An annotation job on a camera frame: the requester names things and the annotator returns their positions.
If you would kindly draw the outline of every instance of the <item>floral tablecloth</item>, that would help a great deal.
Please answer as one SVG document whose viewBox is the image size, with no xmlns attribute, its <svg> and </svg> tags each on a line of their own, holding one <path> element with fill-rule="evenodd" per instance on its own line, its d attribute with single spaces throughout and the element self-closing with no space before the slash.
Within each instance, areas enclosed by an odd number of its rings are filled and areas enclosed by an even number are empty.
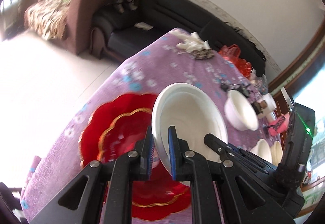
<svg viewBox="0 0 325 224">
<path fill-rule="evenodd" d="M 189 54 L 179 54 L 176 45 L 181 40 L 167 33 L 136 55 L 123 62 L 112 75 L 100 86 L 90 100 L 73 117 L 65 130 L 58 137 L 50 152 L 44 157 L 21 197 L 22 207 L 27 220 L 31 220 L 74 176 L 80 172 L 78 138 L 87 126 L 90 115 L 101 104 L 129 92 L 159 94 L 165 87 L 177 82 L 185 82 L 203 90 L 216 104 L 224 117 L 229 142 L 249 150 L 260 138 L 271 146 L 277 138 L 267 139 L 259 120 L 256 131 L 238 131 L 233 128 L 224 114 L 227 94 L 221 90 L 222 81 L 230 84 L 250 84 L 236 67 L 214 52 L 214 57 L 206 60 L 193 60 Z M 254 92 L 250 102 L 260 98 L 259 92 L 251 85 Z M 145 221 L 134 218 L 133 223 Z M 172 214 L 156 223 L 192 223 L 191 207 Z"/>
</svg>

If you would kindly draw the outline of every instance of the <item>white floor tile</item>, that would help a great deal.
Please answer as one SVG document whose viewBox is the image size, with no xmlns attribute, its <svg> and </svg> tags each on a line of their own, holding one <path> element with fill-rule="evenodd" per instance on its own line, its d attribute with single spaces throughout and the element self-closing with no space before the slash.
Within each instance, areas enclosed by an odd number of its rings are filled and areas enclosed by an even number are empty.
<svg viewBox="0 0 325 224">
<path fill-rule="evenodd" d="M 88 52 L 75 56 L 32 32 L 0 43 L 0 181 L 22 187 L 34 155 L 47 154 L 117 66 Z"/>
</svg>

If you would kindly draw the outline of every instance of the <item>small white bowl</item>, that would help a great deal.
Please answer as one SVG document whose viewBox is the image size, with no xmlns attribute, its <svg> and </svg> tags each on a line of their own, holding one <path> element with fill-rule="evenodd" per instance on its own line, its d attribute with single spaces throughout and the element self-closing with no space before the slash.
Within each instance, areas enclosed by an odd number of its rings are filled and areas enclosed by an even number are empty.
<svg viewBox="0 0 325 224">
<path fill-rule="evenodd" d="M 152 110 L 152 134 L 159 158 L 171 174 L 168 128 L 175 126 L 177 136 L 186 140 L 190 150 L 207 160 L 220 162 L 217 153 L 204 144 L 204 136 L 212 133 L 228 144 L 224 120 L 214 102 L 199 88 L 186 83 L 166 87 Z"/>
<path fill-rule="evenodd" d="M 271 154 L 272 163 L 277 166 L 281 162 L 283 156 L 283 150 L 279 141 L 275 141 L 274 144 L 271 146 Z"/>
<path fill-rule="evenodd" d="M 272 163 L 272 154 L 268 142 L 264 139 L 259 139 L 257 144 L 251 149 L 251 153 L 261 157 L 265 161 Z"/>
<path fill-rule="evenodd" d="M 257 115 L 243 94 L 237 90 L 228 91 L 225 102 L 225 116 L 237 130 L 257 130 Z"/>
</svg>

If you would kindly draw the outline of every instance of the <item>cup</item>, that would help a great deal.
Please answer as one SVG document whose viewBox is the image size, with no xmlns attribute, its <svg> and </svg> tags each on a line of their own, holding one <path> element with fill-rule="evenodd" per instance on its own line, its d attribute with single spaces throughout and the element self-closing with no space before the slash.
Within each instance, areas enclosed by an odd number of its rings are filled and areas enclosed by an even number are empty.
<svg viewBox="0 0 325 224">
<path fill-rule="evenodd" d="M 271 155 L 272 155 L 272 163 L 277 166 L 282 159 L 283 150 L 281 147 L 281 143 L 279 141 L 275 141 L 274 144 L 271 146 Z"/>
<path fill-rule="evenodd" d="M 260 113 L 258 115 L 258 118 L 261 119 L 265 117 L 266 115 L 270 114 L 272 111 L 274 111 L 277 108 L 277 104 L 274 101 L 274 98 L 270 93 L 264 95 L 262 97 L 262 100 L 264 100 L 267 103 L 267 107 L 265 109 L 262 109 L 263 113 Z"/>
<path fill-rule="evenodd" d="M 264 139 L 259 139 L 257 144 L 251 149 L 251 153 L 261 157 L 265 161 L 272 163 L 272 154 L 268 142 Z"/>
<path fill-rule="evenodd" d="M 227 120 L 237 130 L 258 129 L 258 119 L 253 107 L 237 90 L 228 91 L 224 110 Z"/>
</svg>

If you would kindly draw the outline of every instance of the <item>red scalloped plate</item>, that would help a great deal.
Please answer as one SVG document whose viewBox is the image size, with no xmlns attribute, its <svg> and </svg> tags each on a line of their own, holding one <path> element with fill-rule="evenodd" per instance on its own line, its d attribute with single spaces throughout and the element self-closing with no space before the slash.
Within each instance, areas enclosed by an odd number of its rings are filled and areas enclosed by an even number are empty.
<svg viewBox="0 0 325 224">
<path fill-rule="evenodd" d="M 151 112 L 157 96 L 127 95 L 117 98 L 118 102 L 115 100 L 100 106 L 92 115 L 91 122 L 80 138 L 80 151 L 84 165 L 95 159 L 102 162 L 114 160 L 132 150 L 135 142 L 145 137 L 147 127 L 151 124 Z M 112 112 L 116 115 L 115 118 L 111 120 L 109 127 L 103 129 L 107 126 L 107 120 L 113 116 Z M 96 151 L 90 150 L 93 148 L 94 139 L 97 139 Z M 159 220 L 171 213 L 186 209 L 190 203 L 189 187 L 173 181 L 159 159 L 153 163 L 149 181 L 133 182 L 132 216 L 134 217 L 143 220 Z"/>
<path fill-rule="evenodd" d="M 91 115 L 88 126 L 79 137 L 79 153 L 81 167 L 96 160 L 98 156 L 98 140 L 109 128 L 112 121 L 119 115 L 132 112 L 138 108 L 153 108 L 157 95 L 155 94 L 123 94 L 111 102 L 99 106 Z"/>
</svg>

